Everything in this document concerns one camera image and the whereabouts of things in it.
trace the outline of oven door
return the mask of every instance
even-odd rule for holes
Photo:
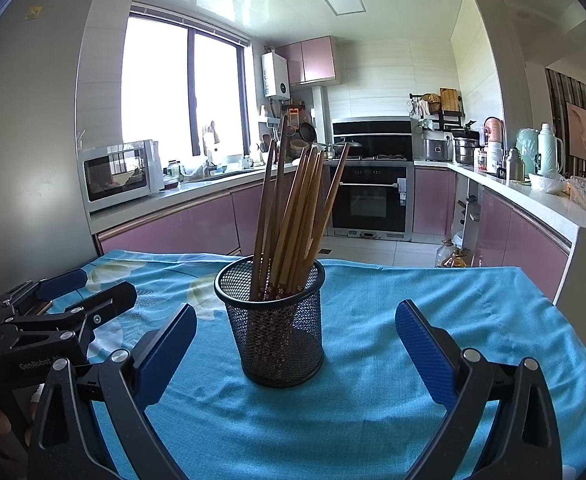
[[[336,168],[331,168],[331,176]],[[332,227],[348,235],[410,239],[413,217],[413,165],[347,165],[335,197]]]

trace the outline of wall-mounted water heater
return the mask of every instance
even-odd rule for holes
[[[274,52],[262,54],[262,75],[264,78],[265,97],[282,101],[291,98],[286,59]]]

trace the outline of microwave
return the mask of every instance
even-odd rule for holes
[[[86,210],[141,198],[164,189],[156,140],[140,140],[78,153],[80,186]]]

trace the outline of cutting board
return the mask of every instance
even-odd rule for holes
[[[440,88],[439,97],[442,99],[442,110],[446,110],[448,112],[460,111],[457,90],[452,88]]]

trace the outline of black mesh pencil cup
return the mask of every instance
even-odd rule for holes
[[[296,386],[322,365],[320,287],[324,267],[313,263],[301,292],[282,300],[249,301],[253,257],[227,265],[215,278],[215,293],[227,306],[242,369],[255,383]]]

